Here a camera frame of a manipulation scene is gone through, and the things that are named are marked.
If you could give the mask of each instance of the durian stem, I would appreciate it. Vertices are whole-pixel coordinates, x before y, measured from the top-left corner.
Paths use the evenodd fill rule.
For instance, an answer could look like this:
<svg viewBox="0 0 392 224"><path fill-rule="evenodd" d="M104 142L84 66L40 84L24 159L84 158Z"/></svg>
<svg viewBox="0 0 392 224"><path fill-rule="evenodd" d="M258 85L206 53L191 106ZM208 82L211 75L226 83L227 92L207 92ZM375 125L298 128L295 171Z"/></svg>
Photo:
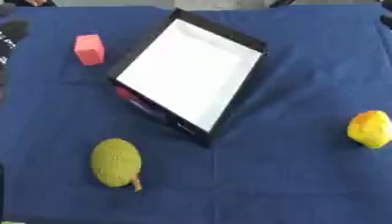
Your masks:
<svg viewBox="0 0 392 224"><path fill-rule="evenodd" d="M135 192L139 192L142 191L143 187L142 187L142 183L140 183L140 179L139 178L134 178L132 179L132 184L135 187Z"/></svg>

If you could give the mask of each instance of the yellow fruit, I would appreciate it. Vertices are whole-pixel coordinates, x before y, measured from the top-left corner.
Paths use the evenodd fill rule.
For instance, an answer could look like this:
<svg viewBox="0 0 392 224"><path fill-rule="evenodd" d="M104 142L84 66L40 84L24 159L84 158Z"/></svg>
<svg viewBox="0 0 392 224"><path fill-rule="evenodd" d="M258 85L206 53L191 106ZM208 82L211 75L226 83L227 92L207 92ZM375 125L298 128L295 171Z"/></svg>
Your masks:
<svg viewBox="0 0 392 224"><path fill-rule="evenodd" d="M119 138L99 143L91 155L94 175L104 185L126 186L132 183L136 192L142 190L138 174L142 159L135 146Z"/></svg>
<svg viewBox="0 0 392 224"><path fill-rule="evenodd" d="M385 112L370 110L351 120L347 134L369 148L379 149L392 140L392 124Z"/></svg>

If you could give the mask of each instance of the black box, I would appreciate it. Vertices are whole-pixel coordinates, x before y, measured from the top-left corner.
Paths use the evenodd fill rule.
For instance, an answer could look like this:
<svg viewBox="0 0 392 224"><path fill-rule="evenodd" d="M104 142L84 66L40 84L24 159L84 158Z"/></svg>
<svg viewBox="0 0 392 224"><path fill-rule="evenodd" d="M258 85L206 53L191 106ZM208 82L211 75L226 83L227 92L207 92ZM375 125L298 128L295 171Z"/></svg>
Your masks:
<svg viewBox="0 0 392 224"><path fill-rule="evenodd" d="M176 9L109 77L146 111L208 146L265 50L256 38Z"/></svg>

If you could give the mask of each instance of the foam cube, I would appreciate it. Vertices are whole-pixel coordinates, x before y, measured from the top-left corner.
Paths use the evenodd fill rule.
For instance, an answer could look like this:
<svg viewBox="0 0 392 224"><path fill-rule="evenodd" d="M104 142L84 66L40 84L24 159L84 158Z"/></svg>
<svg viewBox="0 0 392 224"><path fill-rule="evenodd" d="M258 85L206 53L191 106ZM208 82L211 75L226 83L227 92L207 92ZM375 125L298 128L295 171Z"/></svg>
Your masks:
<svg viewBox="0 0 392 224"><path fill-rule="evenodd" d="M97 34L77 36L74 52L85 66L101 64L105 57L105 48Z"/></svg>

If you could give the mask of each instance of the person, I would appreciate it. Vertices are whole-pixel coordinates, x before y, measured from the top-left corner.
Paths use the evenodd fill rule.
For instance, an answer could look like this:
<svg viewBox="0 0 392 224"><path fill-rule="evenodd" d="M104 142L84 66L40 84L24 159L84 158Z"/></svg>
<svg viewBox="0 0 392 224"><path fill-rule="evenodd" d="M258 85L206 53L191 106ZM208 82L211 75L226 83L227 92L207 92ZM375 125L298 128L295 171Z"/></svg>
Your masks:
<svg viewBox="0 0 392 224"><path fill-rule="evenodd" d="M15 4L16 6L56 6L52 0L4 0L4 2Z"/></svg>

